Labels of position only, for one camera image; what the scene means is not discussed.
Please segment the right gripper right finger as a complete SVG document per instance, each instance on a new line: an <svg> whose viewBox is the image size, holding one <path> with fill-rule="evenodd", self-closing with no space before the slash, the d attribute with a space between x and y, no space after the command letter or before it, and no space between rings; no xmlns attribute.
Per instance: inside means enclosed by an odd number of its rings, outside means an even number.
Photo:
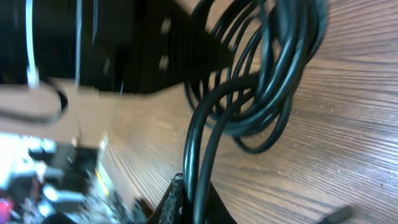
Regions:
<svg viewBox="0 0 398 224"><path fill-rule="evenodd" d="M213 184L210 184L205 224L236 224Z"/></svg>

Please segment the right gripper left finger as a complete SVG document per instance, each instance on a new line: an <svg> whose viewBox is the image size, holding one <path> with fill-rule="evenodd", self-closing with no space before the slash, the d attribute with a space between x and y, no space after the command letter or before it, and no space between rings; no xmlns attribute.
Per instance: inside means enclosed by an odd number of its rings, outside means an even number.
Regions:
<svg viewBox="0 0 398 224"><path fill-rule="evenodd" d="M176 174L157 208L146 224L178 224L182 222L183 175Z"/></svg>

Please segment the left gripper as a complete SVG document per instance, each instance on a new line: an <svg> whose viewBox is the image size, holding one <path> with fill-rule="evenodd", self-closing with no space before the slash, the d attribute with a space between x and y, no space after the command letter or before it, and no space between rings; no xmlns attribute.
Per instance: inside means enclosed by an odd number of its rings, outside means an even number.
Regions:
<svg viewBox="0 0 398 224"><path fill-rule="evenodd" d="M212 1L200 1L190 15L175 1L131 3L132 43L123 60L123 93L151 94L232 64L229 48L205 29Z"/></svg>

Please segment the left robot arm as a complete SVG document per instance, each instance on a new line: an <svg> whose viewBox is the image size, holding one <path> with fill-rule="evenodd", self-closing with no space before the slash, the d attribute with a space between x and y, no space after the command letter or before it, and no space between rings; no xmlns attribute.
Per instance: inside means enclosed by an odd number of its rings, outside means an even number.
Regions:
<svg viewBox="0 0 398 224"><path fill-rule="evenodd" d="M1 71L27 82L27 43L40 78L101 91L150 94L232 64L205 28L212 3L192 13L169 0L1 2Z"/></svg>

